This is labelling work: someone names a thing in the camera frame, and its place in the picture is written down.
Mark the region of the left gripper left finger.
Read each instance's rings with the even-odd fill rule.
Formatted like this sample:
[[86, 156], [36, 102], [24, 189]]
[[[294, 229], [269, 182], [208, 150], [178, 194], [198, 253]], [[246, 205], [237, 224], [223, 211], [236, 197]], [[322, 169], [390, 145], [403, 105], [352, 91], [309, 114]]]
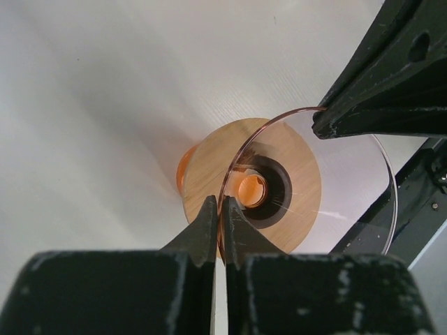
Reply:
[[217, 200], [159, 250], [47, 251], [17, 276], [2, 334], [213, 334]]

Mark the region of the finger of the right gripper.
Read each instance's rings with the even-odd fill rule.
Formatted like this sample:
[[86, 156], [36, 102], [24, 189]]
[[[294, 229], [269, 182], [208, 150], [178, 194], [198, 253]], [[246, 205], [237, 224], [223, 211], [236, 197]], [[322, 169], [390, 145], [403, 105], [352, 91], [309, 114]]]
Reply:
[[321, 139], [446, 137], [446, 2], [384, 1], [320, 102]]

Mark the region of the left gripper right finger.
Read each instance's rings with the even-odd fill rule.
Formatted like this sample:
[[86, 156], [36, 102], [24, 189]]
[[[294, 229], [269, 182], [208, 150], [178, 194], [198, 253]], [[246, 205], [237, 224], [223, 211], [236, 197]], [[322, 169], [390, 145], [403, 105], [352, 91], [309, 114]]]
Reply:
[[230, 334], [435, 334], [405, 265], [371, 254], [287, 255], [221, 204]]

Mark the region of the pink glass dripper cone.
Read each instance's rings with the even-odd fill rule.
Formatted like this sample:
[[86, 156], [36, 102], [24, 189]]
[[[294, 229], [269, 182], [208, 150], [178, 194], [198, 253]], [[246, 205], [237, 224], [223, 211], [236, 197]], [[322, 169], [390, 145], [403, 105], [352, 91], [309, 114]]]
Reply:
[[237, 150], [220, 196], [284, 253], [326, 254], [395, 176], [372, 135], [322, 140], [312, 130], [319, 107], [283, 113]]

